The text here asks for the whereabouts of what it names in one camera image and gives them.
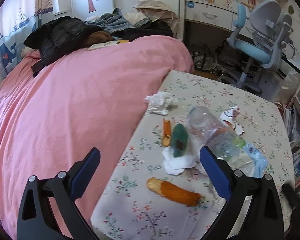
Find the large orange peel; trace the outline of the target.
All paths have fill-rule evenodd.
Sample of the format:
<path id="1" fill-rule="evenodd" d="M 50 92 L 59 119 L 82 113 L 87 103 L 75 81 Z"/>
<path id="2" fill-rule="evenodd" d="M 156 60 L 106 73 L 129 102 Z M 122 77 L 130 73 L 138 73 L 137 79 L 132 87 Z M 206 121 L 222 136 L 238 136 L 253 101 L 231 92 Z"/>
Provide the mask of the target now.
<path id="1" fill-rule="evenodd" d="M 202 198 L 199 193 L 187 191 L 168 181 L 154 177 L 147 180 L 146 186 L 161 197 L 186 206 L 197 206 Z"/>

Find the clear plastic bottle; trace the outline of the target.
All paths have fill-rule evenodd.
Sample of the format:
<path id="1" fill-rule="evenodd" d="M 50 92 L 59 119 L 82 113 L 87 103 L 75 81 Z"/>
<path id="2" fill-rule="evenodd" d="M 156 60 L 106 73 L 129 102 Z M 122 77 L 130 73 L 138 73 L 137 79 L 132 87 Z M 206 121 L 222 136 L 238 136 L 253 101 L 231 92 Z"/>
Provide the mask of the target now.
<path id="1" fill-rule="evenodd" d="M 243 152 L 245 140 L 205 106 L 196 105 L 189 109 L 186 129 L 191 150 L 196 156 L 204 146 L 225 161 L 236 161 Z"/>

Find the red orange paper flyer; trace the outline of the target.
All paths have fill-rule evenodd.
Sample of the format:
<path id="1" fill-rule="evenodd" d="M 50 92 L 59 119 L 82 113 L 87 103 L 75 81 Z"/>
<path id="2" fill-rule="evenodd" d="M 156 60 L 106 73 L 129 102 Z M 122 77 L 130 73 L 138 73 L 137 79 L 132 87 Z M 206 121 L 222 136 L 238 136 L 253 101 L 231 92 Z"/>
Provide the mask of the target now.
<path id="1" fill-rule="evenodd" d="M 239 113 L 240 110 L 238 106 L 230 107 L 220 114 L 219 119 L 225 122 L 231 129 L 233 129 L 237 135 L 243 135 L 244 129 L 236 119 Z"/>

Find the blue white snack wrapper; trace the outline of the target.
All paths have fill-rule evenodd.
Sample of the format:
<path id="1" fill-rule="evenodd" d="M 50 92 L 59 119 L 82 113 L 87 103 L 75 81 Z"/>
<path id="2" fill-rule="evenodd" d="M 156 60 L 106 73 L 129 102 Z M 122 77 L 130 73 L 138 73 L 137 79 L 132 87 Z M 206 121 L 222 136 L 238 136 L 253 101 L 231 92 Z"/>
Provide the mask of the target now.
<path id="1" fill-rule="evenodd" d="M 222 159 L 233 170 L 241 170 L 249 177 L 262 178 L 267 168 L 266 157 L 252 144 L 230 145 L 225 148 Z"/>

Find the pink duvet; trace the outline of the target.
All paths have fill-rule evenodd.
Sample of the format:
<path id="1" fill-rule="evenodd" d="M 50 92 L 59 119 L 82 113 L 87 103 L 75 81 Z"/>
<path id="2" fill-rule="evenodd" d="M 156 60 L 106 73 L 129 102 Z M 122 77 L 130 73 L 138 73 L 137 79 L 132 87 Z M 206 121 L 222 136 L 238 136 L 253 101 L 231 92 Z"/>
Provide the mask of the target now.
<path id="1" fill-rule="evenodd" d="M 193 69 L 183 42 L 169 36 L 80 49 L 34 76 L 38 59 L 29 53 L 0 85 L 0 223 L 11 238 L 28 178 L 67 171 L 95 147 L 101 163 L 76 201 L 89 219 L 146 111 L 145 97 L 170 71 Z"/>

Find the flat white tissue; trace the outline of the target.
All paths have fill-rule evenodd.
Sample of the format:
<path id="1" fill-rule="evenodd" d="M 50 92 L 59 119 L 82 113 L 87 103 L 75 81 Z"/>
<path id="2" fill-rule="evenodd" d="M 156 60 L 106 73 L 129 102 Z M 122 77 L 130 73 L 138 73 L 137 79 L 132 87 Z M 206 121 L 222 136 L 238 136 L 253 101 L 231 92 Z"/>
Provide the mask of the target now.
<path id="1" fill-rule="evenodd" d="M 198 152 L 193 149 L 193 145 L 190 140 L 188 140 L 187 148 L 181 157 L 173 157 L 173 150 L 171 146 L 166 147 L 162 151 L 162 155 L 164 157 L 162 164 L 167 174 L 177 176 L 183 173 L 186 169 L 191 168 L 195 168 L 201 174 L 205 173 L 202 165 L 199 163 Z"/>

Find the floral bed sheet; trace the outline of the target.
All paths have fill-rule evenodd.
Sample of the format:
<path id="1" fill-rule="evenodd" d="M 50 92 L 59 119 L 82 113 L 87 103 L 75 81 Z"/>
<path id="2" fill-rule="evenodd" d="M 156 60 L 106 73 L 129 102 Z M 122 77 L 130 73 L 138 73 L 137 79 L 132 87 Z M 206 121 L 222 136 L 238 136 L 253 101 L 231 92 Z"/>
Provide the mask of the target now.
<path id="1" fill-rule="evenodd" d="M 192 106 L 205 106 L 214 115 L 238 107 L 243 139 L 267 159 L 265 172 L 278 189 L 294 181 L 293 157 L 285 125 L 277 107 L 244 90 L 188 73 L 171 71 L 160 90 L 178 100 L 167 119 L 172 126 L 185 124 Z M 91 216 L 101 239 L 200 239 L 224 200 L 198 164 L 198 153 L 186 152 L 187 162 L 174 174 L 165 171 L 161 144 L 163 117 L 145 114 L 124 150 Z M 169 181 L 202 195 L 195 207 L 170 201 L 147 188 L 147 180 Z"/>

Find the green fuzzy peel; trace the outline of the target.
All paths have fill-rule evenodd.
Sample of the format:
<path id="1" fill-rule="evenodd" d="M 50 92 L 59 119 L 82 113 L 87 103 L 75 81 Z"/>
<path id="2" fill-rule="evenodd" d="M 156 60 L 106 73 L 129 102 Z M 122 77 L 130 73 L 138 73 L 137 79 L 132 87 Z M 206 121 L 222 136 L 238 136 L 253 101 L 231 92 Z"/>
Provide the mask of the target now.
<path id="1" fill-rule="evenodd" d="M 171 135 L 171 148 L 173 150 L 173 157 L 178 158 L 183 155 L 187 148 L 188 133 L 183 124 L 177 124 Z"/>

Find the crumpled white tissue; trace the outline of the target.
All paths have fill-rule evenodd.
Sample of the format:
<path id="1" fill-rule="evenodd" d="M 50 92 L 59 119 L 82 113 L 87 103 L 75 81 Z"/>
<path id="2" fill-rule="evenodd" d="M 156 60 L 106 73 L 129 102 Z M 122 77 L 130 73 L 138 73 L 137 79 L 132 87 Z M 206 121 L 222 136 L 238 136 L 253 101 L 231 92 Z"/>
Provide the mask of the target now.
<path id="1" fill-rule="evenodd" d="M 157 92 L 144 98 L 148 104 L 146 113 L 167 116 L 169 109 L 176 106 L 179 101 L 171 93 Z"/>

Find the blue grey desk chair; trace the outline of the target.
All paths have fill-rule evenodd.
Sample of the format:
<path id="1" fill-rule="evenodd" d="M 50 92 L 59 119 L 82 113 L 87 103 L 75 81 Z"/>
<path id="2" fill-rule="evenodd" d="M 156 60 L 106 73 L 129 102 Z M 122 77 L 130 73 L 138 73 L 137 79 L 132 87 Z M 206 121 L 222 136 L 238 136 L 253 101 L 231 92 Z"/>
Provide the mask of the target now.
<path id="1" fill-rule="evenodd" d="M 247 65 L 241 74 L 236 71 L 226 71 L 226 75 L 218 78 L 230 85 L 255 93 L 262 89 L 257 84 L 261 70 L 259 69 L 253 80 L 248 79 L 248 72 L 253 61 L 257 61 L 264 69 L 276 71 L 282 56 L 282 51 L 291 42 L 293 33 L 292 18 L 287 13 L 281 12 L 279 3 L 275 0 L 265 0 L 258 4 L 250 13 L 250 25 L 253 28 L 253 43 L 248 43 L 237 38 L 245 27 L 247 7 L 240 3 L 237 9 L 237 19 L 234 20 L 234 31 L 226 39 L 228 45 L 249 56 Z"/>

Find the black puffer jacket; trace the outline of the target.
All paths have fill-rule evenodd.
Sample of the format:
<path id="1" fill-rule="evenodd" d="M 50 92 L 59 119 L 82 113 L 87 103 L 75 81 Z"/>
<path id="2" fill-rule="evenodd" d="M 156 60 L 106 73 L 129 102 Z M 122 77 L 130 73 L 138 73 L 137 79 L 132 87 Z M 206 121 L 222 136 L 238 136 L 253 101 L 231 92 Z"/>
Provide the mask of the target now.
<path id="1" fill-rule="evenodd" d="M 33 77 L 64 55 L 83 48 L 89 36 L 101 30 L 93 23 L 69 16 L 52 20 L 34 30 L 24 41 L 25 46 L 40 53 L 40 61 L 31 67 Z"/>

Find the yellow white book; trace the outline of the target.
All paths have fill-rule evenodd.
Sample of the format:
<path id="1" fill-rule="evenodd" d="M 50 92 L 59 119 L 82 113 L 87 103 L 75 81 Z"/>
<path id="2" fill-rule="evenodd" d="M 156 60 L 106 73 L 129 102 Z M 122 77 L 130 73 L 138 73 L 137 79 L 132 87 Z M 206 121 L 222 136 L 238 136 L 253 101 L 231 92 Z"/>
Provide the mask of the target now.
<path id="1" fill-rule="evenodd" d="M 129 40 L 108 41 L 108 42 L 104 42 L 104 43 L 93 44 L 88 48 L 88 50 L 107 48 L 107 47 L 112 47 L 112 46 L 115 46 L 115 45 L 118 45 L 118 44 L 124 44 L 124 43 L 128 43 L 128 42 L 129 42 Z"/>

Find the brown plush toy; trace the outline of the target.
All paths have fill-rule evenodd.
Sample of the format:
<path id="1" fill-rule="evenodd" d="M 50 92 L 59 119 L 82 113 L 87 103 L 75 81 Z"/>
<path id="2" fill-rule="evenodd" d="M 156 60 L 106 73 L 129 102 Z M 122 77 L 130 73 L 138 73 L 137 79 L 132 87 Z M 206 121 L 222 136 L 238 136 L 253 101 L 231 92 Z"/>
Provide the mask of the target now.
<path id="1" fill-rule="evenodd" d="M 90 47 L 93 44 L 99 44 L 112 41 L 113 38 L 105 31 L 96 31 L 89 35 L 89 37 L 83 43 L 84 47 Z"/>

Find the patterned window curtain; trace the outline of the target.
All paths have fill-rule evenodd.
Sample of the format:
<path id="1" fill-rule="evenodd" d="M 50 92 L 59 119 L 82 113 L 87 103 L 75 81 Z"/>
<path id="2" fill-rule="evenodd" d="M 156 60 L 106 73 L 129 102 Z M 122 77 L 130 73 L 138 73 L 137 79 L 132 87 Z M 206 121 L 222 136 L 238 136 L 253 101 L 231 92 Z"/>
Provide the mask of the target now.
<path id="1" fill-rule="evenodd" d="M 0 75 L 21 61 L 27 37 L 53 17 L 53 0 L 5 0 L 0 7 Z"/>

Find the pile of clothes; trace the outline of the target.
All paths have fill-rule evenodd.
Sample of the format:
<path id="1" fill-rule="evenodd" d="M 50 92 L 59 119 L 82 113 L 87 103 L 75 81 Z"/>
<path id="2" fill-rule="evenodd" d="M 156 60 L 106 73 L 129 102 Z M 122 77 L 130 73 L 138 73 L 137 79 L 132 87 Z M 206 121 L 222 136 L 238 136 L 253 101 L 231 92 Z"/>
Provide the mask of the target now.
<path id="1" fill-rule="evenodd" d="M 179 17 L 171 7 L 159 0 L 140 0 L 133 7 L 136 11 L 124 13 L 121 8 L 102 16 L 85 20 L 96 25 L 116 40 L 133 41 L 143 36 L 178 36 Z"/>

